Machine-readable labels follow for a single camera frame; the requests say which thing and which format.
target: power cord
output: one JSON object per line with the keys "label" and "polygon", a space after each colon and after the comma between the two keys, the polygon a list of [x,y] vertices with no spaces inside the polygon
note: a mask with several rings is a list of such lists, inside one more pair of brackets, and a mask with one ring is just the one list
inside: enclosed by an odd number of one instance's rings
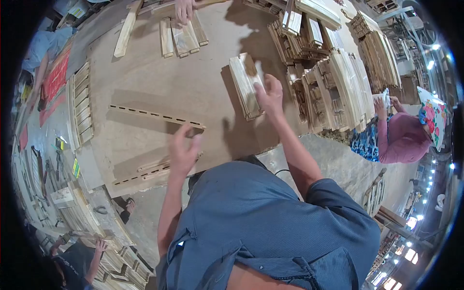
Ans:
{"label": "power cord", "polygon": [[280,169],[279,171],[277,171],[276,173],[274,173],[274,175],[277,175],[277,173],[282,172],[282,171],[288,171],[288,172],[290,172],[290,170],[288,170],[288,169]]}

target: wooden table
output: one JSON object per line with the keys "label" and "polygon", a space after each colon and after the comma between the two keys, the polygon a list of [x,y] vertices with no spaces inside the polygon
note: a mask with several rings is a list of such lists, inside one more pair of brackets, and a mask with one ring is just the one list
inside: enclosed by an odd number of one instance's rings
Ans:
{"label": "wooden table", "polygon": [[[345,50],[359,55],[357,44],[346,25],[349,20],[338,4],[325,0],[340,15],[340,36]],[[350,2],[343,7],[351,15]],[[207,170],[238,157],[259,154],[279,144],[279,138],[264,116],[247,122],[229,71],[229,58],[242,52],[251,55],[258,72],[270,73],[284,84],[284,111],[298,135],[308,132],[297,120],[289,98],[285,67],[267,30],[275,21],[271,14],[242,5],[240,1],[217,3],[199,10],[209,44],[186,58],[163,58],[159,22],[174,12],[138,16],[124,57],[113,57],[122,25],[109,30],[90,44],[90,102],[94,137],[86,147],[111,197],[163,185],[168,174],[145,182],[114,186],[115,180],[131,176],[139,166],[161,160],[168,154],[170,134],[178,128],[168,122],[108,110],[117,104],[135,109],[183,116],[206,125],[203,155],[191,173]],[[94,178],[80,161],[84,178]]]}

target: red mat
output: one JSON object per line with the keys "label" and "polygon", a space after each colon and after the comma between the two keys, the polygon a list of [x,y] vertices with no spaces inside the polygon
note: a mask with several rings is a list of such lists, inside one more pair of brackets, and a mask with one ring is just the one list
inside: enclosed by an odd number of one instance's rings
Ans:
{"label": "red mat", "polygon": [[[66,85],[66,70],[68,69],[68,60],[69,54],[71,52],[71,45],[68,45],[65,48],[58,59],[55,61],[55,66],[52,71],[48,74],[45,79],[44,86],[44,96],[46,106],[48,103],[53,100],[53,97],[56,96],[58,91]],[[57,96],[53,100],[53,104],[49,107],[48,110],[43,110],[39,113],[39,124],[42,127],[45,121],[50,117],[54,110],[66,99],[66,92],[63,91],[62,94]]]}
{"label": "red mat", "polygon": [[26,148],[27,145],[27,123],[24,125],[23,130],[21,131],[21,135],[19,136],[19,151]]}

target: blue shirt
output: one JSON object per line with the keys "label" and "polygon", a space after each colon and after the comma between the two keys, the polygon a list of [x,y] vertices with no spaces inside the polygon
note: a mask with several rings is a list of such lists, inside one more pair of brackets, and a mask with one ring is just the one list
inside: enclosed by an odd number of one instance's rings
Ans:
{"label": "blue shirt", "polygon": [[194,185],[158,289],[226,289],[235,262],[305,289],[359,289],[379,246],[376,222],[332,179],[301,202],[271,172],[234,161]]}

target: woman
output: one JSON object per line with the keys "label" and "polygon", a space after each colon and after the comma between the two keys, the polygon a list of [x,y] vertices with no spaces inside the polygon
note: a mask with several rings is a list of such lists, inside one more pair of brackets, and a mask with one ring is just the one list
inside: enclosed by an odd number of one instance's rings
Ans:
{"label": "woman", "polygon": [[439,151],[446,124],[446,104],[417,87],[422,108],[418,116],[408,114],[397,97],[390,101],[397,114],[387,115],[381,99],[374,101],[377,117],[364,132],[354,131],[351,150],[369,161],[411,163],[421,159],[434,144]]}

